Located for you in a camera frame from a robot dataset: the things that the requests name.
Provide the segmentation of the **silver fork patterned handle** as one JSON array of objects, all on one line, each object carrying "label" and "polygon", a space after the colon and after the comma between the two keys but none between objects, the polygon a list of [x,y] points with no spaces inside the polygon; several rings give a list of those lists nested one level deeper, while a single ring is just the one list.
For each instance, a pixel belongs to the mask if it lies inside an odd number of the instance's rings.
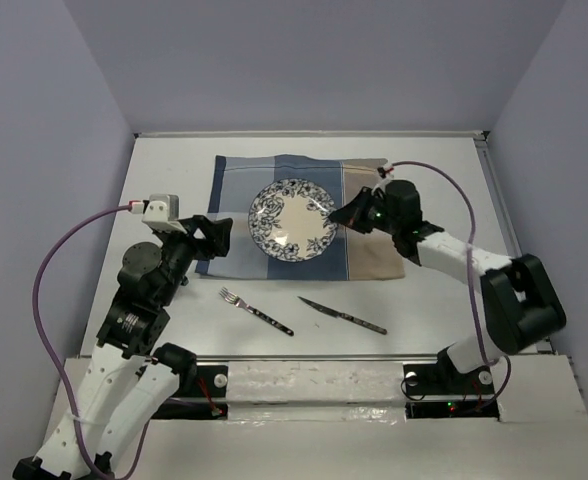
[{"label": "silver fork patterned handle", "polygon": [[263,313],[262,311],[256,309],[255,307],[249,305],[240,296],[232,293],[227,288],[223,287],[220,290],[219,295],[227,303],[233,305],[236,308],[240,308],[240,309],[248,312],[249,314],[251,314],[251,315],[253,315],[253,316],[261,319],[262,321],[264,321],[265,323],[269,324],[270,326],[272,326],[273,328],[277,329],[278,331],[284,333],[285,335],[288,335],[290,337],[293,337],[294,336],[294,331],[292,329],[290,329],[286,325],[280,323],[279,321],[273,319],[272,317],[266,315],[265,313]]}]

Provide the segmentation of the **blue floral ceramic plate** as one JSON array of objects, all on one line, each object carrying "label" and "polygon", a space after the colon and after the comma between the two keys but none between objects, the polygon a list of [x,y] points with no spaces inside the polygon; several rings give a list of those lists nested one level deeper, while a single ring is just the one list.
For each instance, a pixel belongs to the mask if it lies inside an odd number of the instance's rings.
[{"label": "blue floral ceramic plate", "polygon": [[329,219],[335,203],[320,185],[299,178],[277,180],[253,199],[248,228],[256,246],[269,257],[289,263],[314,259],[335,239]]}]

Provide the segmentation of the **steak knife patterned handle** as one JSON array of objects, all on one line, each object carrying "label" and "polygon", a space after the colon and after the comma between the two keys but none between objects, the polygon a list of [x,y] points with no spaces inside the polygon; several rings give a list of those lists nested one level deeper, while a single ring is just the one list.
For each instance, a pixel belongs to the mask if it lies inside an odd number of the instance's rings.
[{"label": "steak knife patterned handle", "polygon": [[352,324],[358,325],[358,326],[360,326],[362,328],[365,328],[367,330],[376,332],[376,333],[378,333],[380,335],[387,335],[388,334],[388,330],[387,329],[385,329],[383,327],[380,327],[378,325],[375,325],[375,324],[373,324],[371,322],[368,322],[366,320],[360,319],[358,317],[355,317],[355,316],[350,315],[350,314],[345,313],[345,312],[339,312],[339,311],[337,311],[335,309],[332,309],[330,307],[321,305],[321,304],[319,304],[317,302],[314,302],[312,300],[306,299],[306,298],[301,297],[301,296],[299,296],[299,299],[302,302],[304,302],[306,305],[308,305],[309,307],[313,308],[314,310],[316,310],[316,311],[318,311],[318,312],[320,312],[320,313],[322,313],[324,315],[327,315],[327,316],[330,316],[330,317],[333,317],[333,318],[337,318],[337,319],[341,319],[341,320],[350,322]]}]

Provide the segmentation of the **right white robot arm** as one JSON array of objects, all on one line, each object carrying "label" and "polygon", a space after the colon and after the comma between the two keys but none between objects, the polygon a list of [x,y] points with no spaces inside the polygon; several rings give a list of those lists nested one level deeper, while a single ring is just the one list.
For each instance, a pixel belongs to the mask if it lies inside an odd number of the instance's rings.
[{"label": "right white robot arm", "polygon": [[329,219],[361,234],[384,232],[403,258],[467,286],[475,332],[438,353],[432,376],[444,391],[460,390],[471,372],[566,326],[565,311],[538,257],[491,253],[426,221],[420,195],[409,181],[364,187]]}]

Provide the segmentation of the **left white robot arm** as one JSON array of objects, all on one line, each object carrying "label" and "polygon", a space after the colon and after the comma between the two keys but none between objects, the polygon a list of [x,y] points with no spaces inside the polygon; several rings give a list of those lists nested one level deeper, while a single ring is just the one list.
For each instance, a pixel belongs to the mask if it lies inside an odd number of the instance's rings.
[{"label": "left white robot arm", "polygon": [[155,344],[190,265],[228,254],[233,221],[195,215],[148,225],[159,241],[123,254],[118,289],[84,377],[77,388],[61,378],[68,410],[38,452],[18,462],[13,478],[112,479],[124,450],[144,435],[159,407],[193,388],[195,354]]}]

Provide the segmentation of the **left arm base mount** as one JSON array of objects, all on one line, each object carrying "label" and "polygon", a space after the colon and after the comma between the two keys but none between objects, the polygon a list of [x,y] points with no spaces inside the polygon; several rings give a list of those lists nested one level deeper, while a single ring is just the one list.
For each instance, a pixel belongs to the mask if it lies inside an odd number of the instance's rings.
[{"label": "left arm base mount", "polygon": [[152,415],[153,420],[226,420],[228,366],[199,364],[193,379],[181,379],[178,390]]}]

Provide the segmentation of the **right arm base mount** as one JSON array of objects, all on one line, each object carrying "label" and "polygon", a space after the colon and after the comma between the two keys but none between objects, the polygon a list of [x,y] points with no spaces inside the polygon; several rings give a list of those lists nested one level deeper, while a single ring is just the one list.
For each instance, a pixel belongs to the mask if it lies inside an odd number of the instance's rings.
[{"label": "right arm base mount", "polygon": [[400,387],[409,420],[499,418],[488,367],[467,374],[454,371],[453,377],[443,379],[436,364],[404,364]]}]

